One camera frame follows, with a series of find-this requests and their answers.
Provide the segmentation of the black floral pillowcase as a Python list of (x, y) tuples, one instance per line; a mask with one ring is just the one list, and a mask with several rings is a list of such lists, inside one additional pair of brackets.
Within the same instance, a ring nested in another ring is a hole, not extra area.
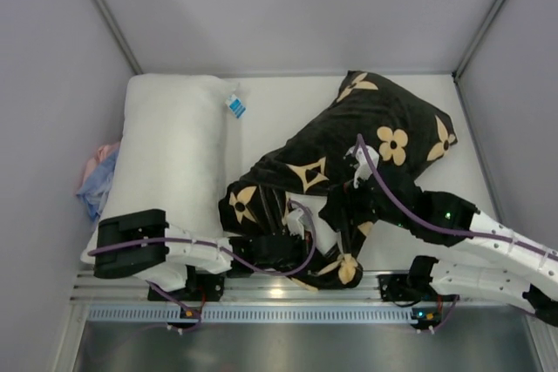
[[(232, 182), (219, 203), (221, 224), (233, 221), (222, 215), (221, 205), (231, 192), (245, 186), (286, 193), (323, 196), (338, 184), (351, 180), (355, 169), (345, 158), (357, 139), (377, 153), (382, 166), (416, 179), (442, 159), (458, 141), (450, 116), (415, 96), (404, 87), (376, 73), (349, 71), (336, 98), (284, 145), (263, 154), (238, 180)], [(352, 254), (343, 254), (340, 234), (337, 246), (326, 255), (318, 251), (308, 273), (291, 279), (313, 289), (343, 289), (358, 285), (363, 269), (357, 257), (373, 224), (352, 233)]]

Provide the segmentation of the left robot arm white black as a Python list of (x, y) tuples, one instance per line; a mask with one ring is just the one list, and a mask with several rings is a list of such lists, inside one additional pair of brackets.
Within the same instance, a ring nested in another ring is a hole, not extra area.
[(204, 237), (171, 221), (162, 209), (101, 220), (81, 260), (102, 280), (135, 277), (185, 300), (198, 275), (230, 278), (265, 274), (293, 277), (309, 271), (316, 229), (309, 209), (263, 186), (231, 192), (220, 207), (230, 215), (229, 236)]

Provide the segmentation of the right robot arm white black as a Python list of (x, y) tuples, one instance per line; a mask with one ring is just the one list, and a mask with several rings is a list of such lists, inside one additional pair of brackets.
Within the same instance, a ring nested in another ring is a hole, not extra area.
[(408, 283), (425, 293), (504, 302), (557, 324), (556, 250), (505, 227), (453, 193), (424, 190), (411, 176), (381, 168), (368, 178), (333, 186), (319, 215), (339, 233), (383, 221), (427, 244), (479, 257), (486, 267), (418, 255)]

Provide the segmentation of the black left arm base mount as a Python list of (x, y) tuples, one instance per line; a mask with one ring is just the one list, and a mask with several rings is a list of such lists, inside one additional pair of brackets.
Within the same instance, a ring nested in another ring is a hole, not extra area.
[(160, 281), (161, 289), (177, 301), (215, 302), (223, 295), (222, 274), (186, 273), (168, 281)]

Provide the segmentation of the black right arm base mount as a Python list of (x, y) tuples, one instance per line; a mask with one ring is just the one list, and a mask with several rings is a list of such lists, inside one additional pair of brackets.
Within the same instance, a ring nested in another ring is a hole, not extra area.
[(451, 302), (455, 294), (438, 294), (429, 285), (413, 286), (407, 274), (381, 274), (378, 276), (378, 290), (383, 302), (391, 302), (408, 308), (419, 302)]

